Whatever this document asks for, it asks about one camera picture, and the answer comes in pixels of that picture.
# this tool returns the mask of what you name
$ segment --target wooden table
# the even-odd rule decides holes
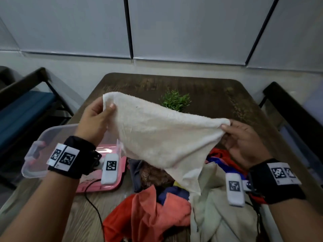
[[[103,77],[69,123],[78,123],[85,107],[104,93],[119,91],[159,103],[159,99],[168,89],[178,89],[181,94],[190,94],[192,102],[186,109],[188,113],[210,118],[233,118],[253,126],[272,155],[289,163],[301,180],[302,189],[309,202],[323,214],[321,187],[292,153],[275,127],[269,123],[243,85],[236,80],[110,73]],[[0,210],[0,232],[17,215],[39,183],[38,179],[25,179],[18,185]],[[92,193],[89,198],[104,219],[131,193],[132,183],[127,172],[119,189]],[[184,230],[167,240],[188,241],[189,234]],[[74,199],[63,241],[102,241],[99,218],[83,195],[76,195]]]

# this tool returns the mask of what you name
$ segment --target light green cloth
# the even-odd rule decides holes
[[[199,176],[201,195],[190,193],[191,241],[256,241],[257,215],[250,206],[232,207],[226,196],[225,172],[214,162]]]

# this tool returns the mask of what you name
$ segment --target hand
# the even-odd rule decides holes
[[[85,108],[75,136],[83,138],[97,147],[103,139],[107,130],[107,122],[115,109],[115,104],[111,104],[103,111],[103,97],[97,98]]]
[[[221,125],[222,130],[227,133],[221,139],[221,143],[238,163],[248,170],[254,165],[272,159],[272,155],[251,126],[235,120],[230,122],[231,126]]]

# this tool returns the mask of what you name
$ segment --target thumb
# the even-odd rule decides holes
[[[114,113],[116,110],[115,104],[110,104],[105,110],[103,110],[98,116],[101,117],[104,121],[107,121],[109,117]]]
[[[221,125],[221,129],[224,130],[228,134],[232,134],[234,136],[237,136],[238,139],[243,139],[248,134],[245,130],[235,127],[235,126],[228,126],[225,124]]]

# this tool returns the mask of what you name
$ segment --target pink plastic container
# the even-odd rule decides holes
[[[50,158],[57,143],[63,143],[66,138],[73,135],[78,124],[54,126],[39,136],[38,140],[33,142],[28,153],[25,156],[25,163],[22,166],[21,173],[26,178],[42,178],[47,173],[47,160]],[[93,183],[87,192],[106,191],[115,189],[121,181],[122,174],[125,171],[126,157],[121,157],[121,143],[113,137],[108,131],[105,132],[103,140],[97,147],[96,151],[102,154],[102,158],[107,153],[116,153],[119,155],[118,177],[114,184],[101,184],[101,182]],[[96,170],[87,176],[82,176],[77,193],[84,192],[86,187],[94,180],[102,177],[102,170]]]

